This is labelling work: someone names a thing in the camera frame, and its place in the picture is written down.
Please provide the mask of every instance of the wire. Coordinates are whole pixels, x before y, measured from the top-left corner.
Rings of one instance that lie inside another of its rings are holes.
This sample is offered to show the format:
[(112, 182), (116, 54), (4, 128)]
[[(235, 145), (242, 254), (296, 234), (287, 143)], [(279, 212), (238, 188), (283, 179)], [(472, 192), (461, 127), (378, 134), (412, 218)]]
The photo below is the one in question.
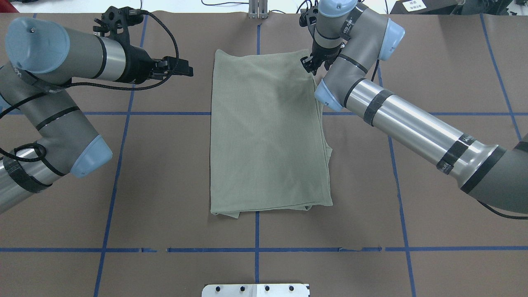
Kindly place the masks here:
[(306, 3), (306, 9), (310, 9), (310, 7), (308, 7), (308, 2), (310, 2), (310, 7), (313, 6), (312, 0), (304, 0), (304, 1), (301, 2), (301, 4), (299, 5), (299, 7), (297, 8), (297, 11), (295, 13), (299, 13), (301, 6), (303, 4), (305, 4), (305, 3)]
[[(3, 118), (8, 113), (14, 111), (15, 109), (21, 107), (22, 105), (24, 105), (26, 103), (28, 103), (29, 101), (35, 100), (37, 98), (40, 98), (40, 97), (46, 96), (46, 95), (47, 95), (46, 93), (38, 93), (36, 95), (33, 95), (31, 97), (28, 97), (28, 98), (20, 101), (19, 103), (15, 104), (15, 105), (10, 106), (9, 108), (5, 109), (3, 112), (0, 113), (0, 119)], [(23, 157), (19, 157), (19, 156), (16, 155), (17, 151), (23, 150), (23, 149), (27, 149), (27, 148), (28, 149), (34, 149), (35, 152), (38, 152), (37, 153), (38, 157), (36, 157), (36, 158), (23, 158)], [(20, 161), (20, 162), (38, 162), (38, 161), (42, 161), (44, 159), (44, 157), (46, 157), (46, 154), (48, 153), (46, 151), (46, 148), (42, 144), (38, 144), (38, 143), (24, 144), (22, 146), (17, 147), (14, 150), (14, 152), (15, 152), (15, 154), (11, 154), (9, 152), (6, 152), (2, 148), (0, 148), (0, 153), (2, 155), (6, 156), (6, 157), (8, 157), (10, 159)]]
[(207, 4), (207, 3), (203, 3), (203, 0), (201, 1), (203, 5), (207, 5), (207, 6), (217, 6), (217, 5), (224, 5), (224, 4), (236, 4), (236, 5), (248, 4), (249, 5), (249, 2), (224, 2), (224, 3)]
[(496, 211), (495, 209), (491, 208), (489, 205), (487, 205), (486, 203), (483, 203), (483, 202), (480, 202), (478, 201), (478, 203), (482, 204), (485, 208), (489, 209), (491, 212), (493, 212), (494, 214), (498, 215), (498, 216), (501, 216), (503, 218), (507, 218), (507, 219), (514, 219), (514, 220), (528, 220), (528, 217), (517, 217), (517, 216), (509, 216), (509, 215), (505, 215), (505, 214), (502, 214), (498, 211)]
[(374, 81), (374, 77), (376, 76), (376, 72), (378, 71), (379, 66), (380, 66), (380, 59), (376, 61), (376, 67), (374, 67), (374, 72), (372, 73), (372, 79), (370, 81)]
[[(167, 32), (167, 34), (171, 37), (172, 43), (174, 45), (174, 51), (176, 52), (176, 58), (179, 58), (180, 57), (180, 52), (178, 51), (178, 44), (176, 43), (176, 39), (174, 38), (174, 35), (170, 32), (170, 30), (167, 28), (167, 26), (165, 26), (165, 24), (160, 19), (158, 19), (154, 14), (152, 14), (151, 12), (141, 10), (141, 14), (146, 14), (146, 15), (152, 17), (158, 24), (160, 24), (160, 26), (165, 30), (165, 32)], [(172, 76), (172, 74), (168, 73), (167, 77), (165, 77), (162, 81), (160, 81), (158, 83), (155, 83), (153, 85), (150, 85), (150, 86), (139, 87), (139, 88), (136, 88), (136, 87), (134, 87), (134, 88), (114, 87), (114, 86), (109, 86), (109, 85), (102, 85), (100, 83), (93, 83), (93, 82), (74, 82), (74, 83), (69, 83), (67, 85), (63, 85), (62, 87), (63, 88), (70, 88), (70, 87), (77, 87), (77, 86), (90, 86), (90, 87), (98, 87), (98, 88), (105, 88), (105, 89), (110, 89), (110, 90), (120, 90), (120, 91), (144, 91), (144, 90), (149, 90), (149, 89), (161, 86), (166, 81), (168, 81), (168, 79), (171, 76)]]

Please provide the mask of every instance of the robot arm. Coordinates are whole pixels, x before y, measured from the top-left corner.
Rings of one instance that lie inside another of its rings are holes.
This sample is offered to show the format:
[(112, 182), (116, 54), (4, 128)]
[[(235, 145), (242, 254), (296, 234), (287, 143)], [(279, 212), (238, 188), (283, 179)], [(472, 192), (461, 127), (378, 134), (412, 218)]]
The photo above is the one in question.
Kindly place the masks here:
[(402, 27), (357, 0), (321, 0), (299, 23), (314, 39), (303, 66), (314, 74), (323, 62), (329, 69), (315, 92), (319, 101), (359, 115), (454, 177), (481, 203), (528, 214), (528, 135), (512, 151), (485, 145), (364, 78), (377, 59), (390, 57)]
[(71, 83), (72, 77), (134, 84), (162, 80), (135, 88), (141, 90), (171, 75), (193, 76), (188, 62), (178, 58), (168, 30), (176, 58), (151, 59), (145, 50), (130, 45), (128, 26), (141, 23), (143, 14), (152, 15), (111, 7), (96, 19), (98, 36), (27, 17), (10, 24), (6, 49), (11, 62), (0, 68), (0, 103), (10, 107), (1, 116), (20, 109), (42, 138), (2, 152), (0, 214), (70, 172), (84, 177), (111, 159), (110, 148), (65, 91), (70, 86), (100, 85)]

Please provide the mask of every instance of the red object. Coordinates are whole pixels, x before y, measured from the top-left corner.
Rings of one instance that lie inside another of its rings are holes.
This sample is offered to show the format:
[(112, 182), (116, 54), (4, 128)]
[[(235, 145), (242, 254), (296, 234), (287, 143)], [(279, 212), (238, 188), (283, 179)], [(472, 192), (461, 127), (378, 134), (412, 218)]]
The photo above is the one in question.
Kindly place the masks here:
[(0, 0), (0, 12), (18, 12), (8, 0)]

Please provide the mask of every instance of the folded cloth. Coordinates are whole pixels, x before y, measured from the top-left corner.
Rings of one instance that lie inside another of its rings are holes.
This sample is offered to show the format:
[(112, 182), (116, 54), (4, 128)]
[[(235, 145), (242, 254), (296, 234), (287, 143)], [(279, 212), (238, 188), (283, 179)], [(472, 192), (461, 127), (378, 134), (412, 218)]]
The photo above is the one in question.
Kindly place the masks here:
[(331, 206), (323, 105), (300, 63), (307, 50), (215, 54), (211, 213)]

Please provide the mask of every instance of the white bracket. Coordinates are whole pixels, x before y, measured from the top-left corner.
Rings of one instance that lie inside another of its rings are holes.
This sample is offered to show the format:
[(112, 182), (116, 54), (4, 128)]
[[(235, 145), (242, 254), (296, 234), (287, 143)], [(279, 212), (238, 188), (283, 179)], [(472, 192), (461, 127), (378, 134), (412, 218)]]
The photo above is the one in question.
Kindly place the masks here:
[(207, 285), (202, 297), (310, 297), (308, 284)]
[(268, 0), (249, 0), (249, 18), (268, 18)]

